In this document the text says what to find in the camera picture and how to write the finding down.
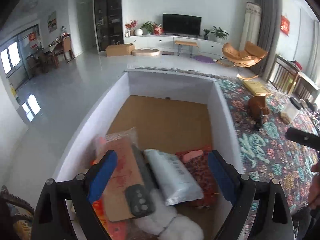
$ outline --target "white vase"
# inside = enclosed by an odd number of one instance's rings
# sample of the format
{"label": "white vase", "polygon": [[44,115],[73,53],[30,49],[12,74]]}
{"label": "white vase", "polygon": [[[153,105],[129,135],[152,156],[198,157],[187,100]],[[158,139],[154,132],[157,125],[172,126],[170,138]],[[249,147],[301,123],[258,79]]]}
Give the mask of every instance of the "white vase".
{"label": "white vase", "polygon": [[137,30],[134,31],[134,34],[136,36],[141,36],[143,34],[143,30],[142,29],[137,29]]}

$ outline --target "gray curtain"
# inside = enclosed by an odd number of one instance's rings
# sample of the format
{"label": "gray curtain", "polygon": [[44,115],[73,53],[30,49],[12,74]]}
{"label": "gray curtain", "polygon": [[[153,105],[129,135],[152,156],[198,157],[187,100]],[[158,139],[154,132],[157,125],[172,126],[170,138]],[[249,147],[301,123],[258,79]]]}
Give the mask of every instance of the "gray curtain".
{"label": "gray curtain", "polygon": [[267,80],[276,56],[276,46],[279,39],[282,0],[254,0],[261,6],[261,24],[258,37],[258,46],[268,51],[268,55],[251,70]]}

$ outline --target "orange lounge chair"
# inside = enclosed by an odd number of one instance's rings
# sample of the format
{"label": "orange lounge chair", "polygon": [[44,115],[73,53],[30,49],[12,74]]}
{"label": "orange lounge chair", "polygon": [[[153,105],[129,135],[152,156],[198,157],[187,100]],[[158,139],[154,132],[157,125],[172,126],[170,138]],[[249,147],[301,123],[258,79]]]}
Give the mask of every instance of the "orange lounge chair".
{"label": "orange lounge chair", "polygon": [[[244,50],[238,51],[231,46],[230,43],[226,43],[222,47],[222,53],[224,57],[217,60],[217,63],[226,65],[221,62],[221,60],[229,60],[233,63],[235,67],[251,67],[257,64],[260,60],[262,60],[268,52],[263,50],[262,48],[254,45],[250,41],[247,41],[244,46]],[[243,78],[239,76],[241,79],[252,79],[256,78],[257,76],[253,76],[251,78]]]}

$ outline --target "blue gripper pad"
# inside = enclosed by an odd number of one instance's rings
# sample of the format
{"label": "blue gripper pad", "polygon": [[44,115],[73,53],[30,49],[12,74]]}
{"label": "blue gripper pad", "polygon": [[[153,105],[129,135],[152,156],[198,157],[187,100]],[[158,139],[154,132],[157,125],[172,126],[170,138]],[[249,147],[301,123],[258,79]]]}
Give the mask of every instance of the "blue gripper pad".
{"label": "blue gripper pad", "polygon": [[92,204],[100,199],[114,169],[117,166],[118,157],[115,151],[112,151],[108,158],[105,159],[103,165],[99,169],[96,177],[92,180],[89,186],[88,201]]}
{"label": "blue gripper pad", "polygon": [[236,204],[236,189],[238,187],[238,172],[236,169],[225,162],[217,150],[213,150],[208,155],[208,165],[214,178],[216,179],[224,198]]}

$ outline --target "white floor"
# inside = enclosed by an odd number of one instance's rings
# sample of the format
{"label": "white floor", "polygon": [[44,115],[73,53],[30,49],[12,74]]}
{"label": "white floor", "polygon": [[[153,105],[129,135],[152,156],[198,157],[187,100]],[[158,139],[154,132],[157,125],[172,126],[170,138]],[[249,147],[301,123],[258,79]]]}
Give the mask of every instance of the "white floor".
{"label": "white floor", "polygon": [[[32,206],[36,206],[46,179],[53,175],[58,160],[82,119],[99,97],[127,68],[159,67],[198,70],[201,73],[236,77],[238,69],[219,64],[201,63],[188,57],[106,57],[85,52],[69,64],[31,79],[19,92],[21,105],[34,95],[41,110],[32,122],[20,107],[19,114],[29,130],[15,152],[6,176],[6,185]],[[253,73],[244,69],[242,76]]]}

